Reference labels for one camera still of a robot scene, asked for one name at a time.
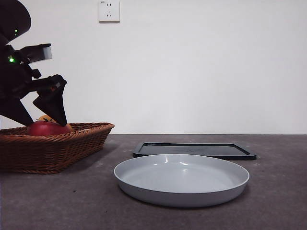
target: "round plate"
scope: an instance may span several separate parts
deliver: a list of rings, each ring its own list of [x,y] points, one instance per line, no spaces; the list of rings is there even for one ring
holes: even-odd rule
[[[236,198],[249,180],[248,171],[212,157],[166,154],[124,161],[114,169],[120,188],[148,203],[204,207]]]

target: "black tray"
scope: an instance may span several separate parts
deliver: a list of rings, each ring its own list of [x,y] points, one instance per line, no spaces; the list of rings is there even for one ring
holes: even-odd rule
[[[192,154],[224,160],[255,160],[252,154],[235,144],[192,144],[192,143],[140,143],[133,152],[134,157],[156,154]]]

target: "wicker basket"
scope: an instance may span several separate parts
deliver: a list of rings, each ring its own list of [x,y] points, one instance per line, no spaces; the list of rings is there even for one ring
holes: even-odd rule
[[[70,123],[73,132],[25,135],[26,127],[0,130],[0,171],[54,174],[102,149],[110,123]]]

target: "wall socket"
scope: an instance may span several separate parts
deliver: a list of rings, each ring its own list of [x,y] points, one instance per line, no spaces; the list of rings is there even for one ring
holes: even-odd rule
[[[100,0],[98,3],[99,22],[119,22],[119,0]]]

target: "table surface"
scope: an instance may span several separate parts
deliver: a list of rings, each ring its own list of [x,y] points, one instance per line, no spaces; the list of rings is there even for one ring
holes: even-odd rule
[[[236,199],[172,208],[126,195],[114,167],[140,142],[234,143],[258,155],[232,161],[250,180]],[[104,149],[55,175],[0,173],[1,230],[305,230],[307,135],[110,134]]]

